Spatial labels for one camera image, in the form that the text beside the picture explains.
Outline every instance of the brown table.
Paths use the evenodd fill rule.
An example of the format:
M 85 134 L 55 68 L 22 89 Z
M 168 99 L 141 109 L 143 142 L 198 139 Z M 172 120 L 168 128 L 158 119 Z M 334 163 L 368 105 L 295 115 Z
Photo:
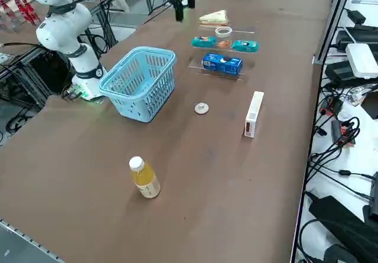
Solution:
M 180 24 L 165 11 L 102 59 L 135 46 L 173 50 L 176 88 L 142 124 L 102 105 L 50 98 L 0 150 L 0 215 L 59 255 L 83 262 L 288 262 L 320 69 L 311 64 L 330 0 L 198 0 Z M 188 68 L 195 18 L 227 9 L 256 28 L 245 80 Z M 253 92 L 265 93 L 255 139 L 242 137 Z M 204 116 L 197 102 L 208 103 Z M 144 199 L 128 160 L 147 159 L 162 190 Z

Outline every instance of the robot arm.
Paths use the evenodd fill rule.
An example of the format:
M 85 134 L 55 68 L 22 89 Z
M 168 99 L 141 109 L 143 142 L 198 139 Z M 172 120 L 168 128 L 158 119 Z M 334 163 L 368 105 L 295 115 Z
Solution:
M 99 63 L 90 45 L 79 43 L 77 37 L 83 34 L 92 21 L 92 15 L 82 4 L 73 0 L 37 0 L 50 6 L 51 15 L 37 28 L 37 38 L 47 49 L 65 54 L 76 70 L 73 84 L 79 84 L 85 99 L 93 99 L 99 93 L 99 79 L 106 70 Z

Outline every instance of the small white box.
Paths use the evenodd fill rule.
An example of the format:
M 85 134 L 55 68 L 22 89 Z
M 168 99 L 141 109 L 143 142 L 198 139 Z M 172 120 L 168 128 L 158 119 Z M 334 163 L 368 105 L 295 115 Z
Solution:
M 259 110 L 264 97 L 263 92 L 254 92 L 253 98 L 250 102 L 248 113 L 246 116 L 246 123 L 244 128 L 244 135 L 247 137 L 255 137 L 256 122 L 258 121 Z
M 366 43 L 350 43 L 346 53 L 355 77 L 370 79 L 378 77 L 378 65 Z

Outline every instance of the white bottle cap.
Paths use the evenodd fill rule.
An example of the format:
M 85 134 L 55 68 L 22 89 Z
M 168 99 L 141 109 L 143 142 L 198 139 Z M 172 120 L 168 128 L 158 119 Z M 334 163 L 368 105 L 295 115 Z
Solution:
M 129 161 L 129 166 L 132 171 L 136 173 L 144 168 L 144 160 L 141 157 L 132 157 Z

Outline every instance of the blue basket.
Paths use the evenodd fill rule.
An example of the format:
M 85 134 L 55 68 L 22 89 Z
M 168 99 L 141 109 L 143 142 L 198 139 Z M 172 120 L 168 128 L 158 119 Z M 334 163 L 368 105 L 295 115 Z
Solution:
M 150 122 L 175 88 L 171 50 L 137 47 L 100 81 L 100 93 L 109 97 L 119 113 Z

